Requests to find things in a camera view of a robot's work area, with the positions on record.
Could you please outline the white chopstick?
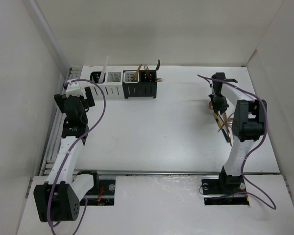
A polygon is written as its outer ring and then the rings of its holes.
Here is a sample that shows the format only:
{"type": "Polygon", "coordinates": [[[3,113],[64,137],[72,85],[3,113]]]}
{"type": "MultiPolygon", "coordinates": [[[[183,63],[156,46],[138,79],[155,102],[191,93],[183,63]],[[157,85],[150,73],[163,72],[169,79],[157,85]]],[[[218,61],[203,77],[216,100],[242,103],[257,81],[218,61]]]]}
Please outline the white chopstick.
{"type": "Polygon", "coordinates": [[[103,67],[102,67],[102,71],[101,71],[101,74],[100,74],[100,77],[99,77],[99,80],[98,80],[99,83],[104,82],[105,72],[106,72],[106,67],[108,65],[108,61],[109,61],[109,56],[106,56],[106,60],[105,60],[105,63],[103,65],[103,67]]]}

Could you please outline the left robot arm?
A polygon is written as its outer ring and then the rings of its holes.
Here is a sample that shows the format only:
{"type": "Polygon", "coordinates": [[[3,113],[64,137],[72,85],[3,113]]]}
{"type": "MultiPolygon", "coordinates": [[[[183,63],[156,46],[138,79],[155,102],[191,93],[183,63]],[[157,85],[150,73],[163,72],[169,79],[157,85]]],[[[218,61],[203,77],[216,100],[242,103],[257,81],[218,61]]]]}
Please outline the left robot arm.
{"type": "Polygon", "coordinates": [[[86,193],[98,192],[100,182],[94,174],[73,177],[74,168],[89,131],[87,112],[95,105],[91,89],[85,95],[60,95],[54,99],[65,114],[61,143],[56,161],[43,184],[36,185],[33,195],[41,222],[75,221],[80,201],[86,193]]]}

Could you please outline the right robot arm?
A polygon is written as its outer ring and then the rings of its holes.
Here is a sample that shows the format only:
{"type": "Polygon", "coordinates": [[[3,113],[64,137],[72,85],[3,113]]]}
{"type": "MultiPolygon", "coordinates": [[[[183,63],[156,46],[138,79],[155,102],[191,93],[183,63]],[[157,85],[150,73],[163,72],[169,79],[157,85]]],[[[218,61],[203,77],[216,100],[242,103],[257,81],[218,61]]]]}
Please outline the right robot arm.
{"type": "Polygon", "coordinates": [[[209,95],[215,114],[223,115],[228,101],[235,106],[232,122],[233,146],[227,162],[217,180],[221,193],[236,189],[243,182],[242,167],[254,151],[252,146],[268,131],[267,103],[255,94],[236,86],[235,79],[227,79],[225,73],[217,72],[211,77],[212,94],[209,95]]]}

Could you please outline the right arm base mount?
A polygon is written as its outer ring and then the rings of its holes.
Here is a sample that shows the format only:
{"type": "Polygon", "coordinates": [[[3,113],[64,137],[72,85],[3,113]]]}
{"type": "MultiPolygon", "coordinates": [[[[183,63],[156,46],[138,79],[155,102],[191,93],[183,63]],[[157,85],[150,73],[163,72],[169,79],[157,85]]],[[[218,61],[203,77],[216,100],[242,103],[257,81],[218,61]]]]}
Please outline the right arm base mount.
{"type": "Polygon", "coordinates": [[[249,206],[248,196],[244,194],[245,183],[241,179],[237,182],[221,183],[217,178],[203,178],[201,183],[206,206],[249,206]]]}

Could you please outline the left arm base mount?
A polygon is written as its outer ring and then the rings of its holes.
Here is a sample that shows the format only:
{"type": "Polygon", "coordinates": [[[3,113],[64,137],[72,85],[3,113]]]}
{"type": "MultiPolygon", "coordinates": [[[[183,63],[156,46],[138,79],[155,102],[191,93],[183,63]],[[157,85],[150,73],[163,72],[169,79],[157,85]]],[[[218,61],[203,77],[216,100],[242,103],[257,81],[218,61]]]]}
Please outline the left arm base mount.
{"type": "Polygon", "coordinates": [[[94,186],[86,193],[87,206],[113,206],[115,203],[116,177],[98,175],[94,186]]]}

